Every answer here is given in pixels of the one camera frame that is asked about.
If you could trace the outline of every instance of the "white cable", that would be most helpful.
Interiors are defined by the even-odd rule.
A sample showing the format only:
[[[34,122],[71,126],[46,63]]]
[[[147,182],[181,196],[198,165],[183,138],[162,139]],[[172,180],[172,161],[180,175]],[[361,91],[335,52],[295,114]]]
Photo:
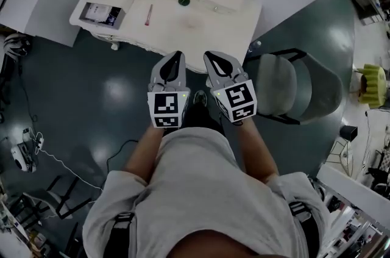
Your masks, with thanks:
[[[46,220],[46,219],[54,218],[54,217],[58,217],[58,216],[57,216],[57,215],[51,215],[51,216],[44,217],[44,218],[41,219],[41,220]]]
[[[76,173],[74,173],[73,170],[70,169],[70,168],[68,168],[68,167],[63,163],[62,160],[55,158],[54,155],[49,154],[48,152],[44,151],[43,149],[40,149],[40,151],[41,151],[41,152],[44,152],[46,155],[52,157],[52,158],[53,158],[54,160],[56,160],[57,162],[61,163],[67,170],[69,170],[72,174],[74,174],[76,177],[78,177],[78,178],[79,178],[82,182],[84,182],[85,184],[88,184],[90,187],[98,188],[100,191],[103,192],[103,189],[101,189],[101,188],[99,188],[99,187],[97,187],[97,186],[95,186],[95,185],[93,185],[93,184],[90,184],[90,183],[87,182],[86,180],[82,179],[79,175],[77,175]]]
[[[41,135],[41,139],[43,139],[43,134],[42,134],[42,132],[38,131],[38,133],[36,134],[36,136],[35,136],[35,138],[34,138],[35,143],[37,143],[38,135]],[[103,189],[101,189],[100,187],[97,187],[97,186],[95,186],[95,185],[93,185],[93,184],[90,184],[90,183],[87,182],[86,180],[82,179],[78,174],[76,174],[75,172],[73,172],[73,170],[70,169],[69,167],[67,167],[67,166],[63,163],[62,160],[57,159],[54,155],[49,154],[48,152],[44,151],[42,148],[39,148],[38,146],[36,146],[36,148],[35,148],[35,155],[37,155],[40,151],[41,151],[41,152],[44,152],[46,155],[52,157],[52,158],[53,158],[54,160],[56,160],[57,162],[61,163],[61,164],[64,166],[64,168],[66,168],[67,170],[69,170],[72,174],[74,174],[76,177],[78,177],[78,178],[79,178],[82,182],[84,182],[85,184],[88,184],[90,187],[98,188],[100,191],[103,192]]]

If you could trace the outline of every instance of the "shoe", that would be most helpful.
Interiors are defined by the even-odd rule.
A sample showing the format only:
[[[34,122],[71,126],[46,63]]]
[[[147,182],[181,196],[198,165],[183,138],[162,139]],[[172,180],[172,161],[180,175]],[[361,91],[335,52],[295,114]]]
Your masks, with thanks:
[[[207,95],[203,90],[195,92],[194,104],[202,103],[204,107],[207,106]]]

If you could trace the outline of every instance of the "floor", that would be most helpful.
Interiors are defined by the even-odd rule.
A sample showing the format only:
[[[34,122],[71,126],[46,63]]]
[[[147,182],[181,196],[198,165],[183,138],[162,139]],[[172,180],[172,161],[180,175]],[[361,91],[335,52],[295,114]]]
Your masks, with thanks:
[[[352,73],[353,10],[348,0],[317,0],[260,38],[261,47],[251,53],[300,48],[311,53],[336,72],[344,85],[339,109],[306,126],[288,126],[256,117],[255,122],[274,155],[282,174],[303,171],[315,174],[338,134],[349,92]],[[146,103],[147,84],[152,67],[161,56],[136,46],[122,45],[120,51],[80,32],[73,48],[36,38],[32,52],[23,60],[23,81],[35,127],[44,135],[44,149],[62,159],[85,180],[100,186],[107,173],[105,161],[128,138],[138,139],[149,124]],[[206,75],[187,71],[187,84],[195,92],[205,88]],[[58,174],[64,174],[63,186],[71,174],[51,157],[39,154],[40,166],[33,174],[23,173],[13,163],[10,144],[21,141],[21,131],[31,126],[26,97],[17,77],[10,84],[12,104],[5,112],[0,137],[3,183],[10,195],[35,188],[46,188]],[[216,107],[212,114],[217,117]],[[237,156],[235,127],[224,120],[225,133]],[[129,143],[110,163],[118,169],[126,161],[134,144]],[[80,184],[74,204],[84,198],[97,198],[99,190]],[[58,248],[64,249],[75,222],[82,225],[88,207],[72,220],[48,218],[40,228]]]
[[[383,23],[363,26],[355,17],[354,68],[362,68],[365,63],[390,68],[389,49],[390,41],[386,36]],[[375,155],[375,150],[381,151],[385,141],[388,142],[390,138],[390,131],[386,132],[386,126],[390,125],[390,113],[369,110],[368,105],[358,103],[357,90],[360,87],[360,76],[359,73],[352,74],[350,94],[347,98],[342,123],[358,128],[358,136],[348,148],[349,168],[347,171],[352,178],[369,185],[372,177],[364,175],[365,169],[370,167],[376,158],[379,158]],[[333,152],[340,152],[341,148],[338,147]],[[338,157],[330,156],[327,160],[333,162],[330,163],[332,167],[344,172],[340,164],[334,163],[338,161]]]

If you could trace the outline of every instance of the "yellow object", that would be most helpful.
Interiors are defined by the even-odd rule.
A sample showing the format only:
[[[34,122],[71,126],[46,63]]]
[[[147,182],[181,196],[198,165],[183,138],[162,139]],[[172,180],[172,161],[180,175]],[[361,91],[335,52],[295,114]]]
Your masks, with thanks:
[[[363,88],[363,80],[359,103],[368,104],[370,109],[377,109],[386,101],[386,74],[382,67],[364,64],[364,68],[358,68],[367,80],[367,87]]]

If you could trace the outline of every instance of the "dark green floor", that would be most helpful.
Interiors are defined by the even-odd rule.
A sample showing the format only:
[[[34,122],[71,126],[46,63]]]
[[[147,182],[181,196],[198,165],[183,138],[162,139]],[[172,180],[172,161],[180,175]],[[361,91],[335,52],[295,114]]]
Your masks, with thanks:
[[[348,0],[317,0],[262,36],[260,51],[300,48],[311,53],[340,76],[346,95],[352,72],[353,31],[353,9]],[[114,52],[108,43],[85,31],[73,48],[36,38],[32,52],[23,60],[23,78],[32,113],[38,116],[36,128],[44,134],[44,149],[86,180],[100,185],[105,179],[107,157],[128,138],[140,138],[149,124],[147,84],[159,59],[158,54],[131,45],[123,44]],[[205,80],[206,75],[187,71],[193,92],[205,88]],[[13,139],[31,125],[17,78],[10,86],[10,100],[0,137]],[[343,108],[344,103],[334,114],[307,126],[255,119],[282,174],[315,173],[338,133]],[[217,117],[216,107],[212,110]],[[240,162],[235,127],[226,120],[224,127]],[[110,168],[120,168],[132,148],[133,144],[126,145]],[[18,170],[10,156],[9,145],[3,142],[2,178],[11,195],[46,188],[58,174],[67,174],[66,182],[71,181],[59,163],[42,153],[34,174]],[[82,184],[69,203],[98,194],[98,190]],[[43,223],[44,233],[64,249],[74,223],[78,221],[81,227],[87,212],[85,207],[72,220],[48,219]]]

